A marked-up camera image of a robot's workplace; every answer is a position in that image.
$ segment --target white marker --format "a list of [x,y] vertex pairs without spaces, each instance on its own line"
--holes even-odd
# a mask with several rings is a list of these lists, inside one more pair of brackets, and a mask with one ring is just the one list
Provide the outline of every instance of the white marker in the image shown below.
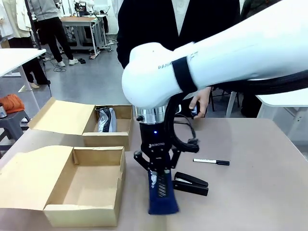
[[217,165],[230,165],[230,161],[225,161],[225,160],[193,159],[193,161],[201,163],[217,164]]

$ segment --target orange cloth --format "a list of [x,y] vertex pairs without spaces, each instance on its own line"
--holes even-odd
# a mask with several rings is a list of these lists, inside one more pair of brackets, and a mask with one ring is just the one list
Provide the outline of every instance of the orange cloth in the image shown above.
[[7,114],[13,112],[20,112],[25,109],[24,103],[15,94],[7,95],[3,98],[0,98],[0,103],[3,104],[4,110]]

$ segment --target cardboard box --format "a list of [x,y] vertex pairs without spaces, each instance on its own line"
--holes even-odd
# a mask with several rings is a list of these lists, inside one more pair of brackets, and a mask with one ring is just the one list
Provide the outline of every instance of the cardboard box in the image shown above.
[[115,110],[117,132],[96,132],[99,115],[95,105],[51,98],[28,123],[31,129],[82,136],[86,147],[124,146],[129,151],[132,136],[131,105],[106,105]]
[[123,147],[18,153],[0,171],[0,208],[42,210],[54,227],[116,226],[125,166]]

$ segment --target stapler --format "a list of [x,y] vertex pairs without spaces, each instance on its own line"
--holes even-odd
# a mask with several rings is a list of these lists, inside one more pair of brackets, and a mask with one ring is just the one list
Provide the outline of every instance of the stapler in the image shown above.
[[174,175],[173,188],[187,193],[194,193],[202,196],[207,196],[208,183],[204,180],[177,172]]

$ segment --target black pants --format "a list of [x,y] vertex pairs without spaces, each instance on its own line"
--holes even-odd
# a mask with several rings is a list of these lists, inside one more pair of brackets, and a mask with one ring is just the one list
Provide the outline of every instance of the black pants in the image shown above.
[[62,57],[57,46],[56,38],[58,39],[58,42],[62,46],[68,59],[73,60],[74,58],[72,50],[68,44],[66,34],[59,17],[45,19],[40,21],[39,23],[43,33],[46,35],[47,43],[57,62],[61,62]]
[[[9,40],[9,45],[11,48],[33,48],[32,40],[30,37],[12,38]],[[34,77],[38,84],[47,84],[46,76],[37,58],[32,59],[29,62],[23,64],[23,69],[30,83],[33,83],[34,80],[33,76],[31,75],[31,72],[33,72]]]

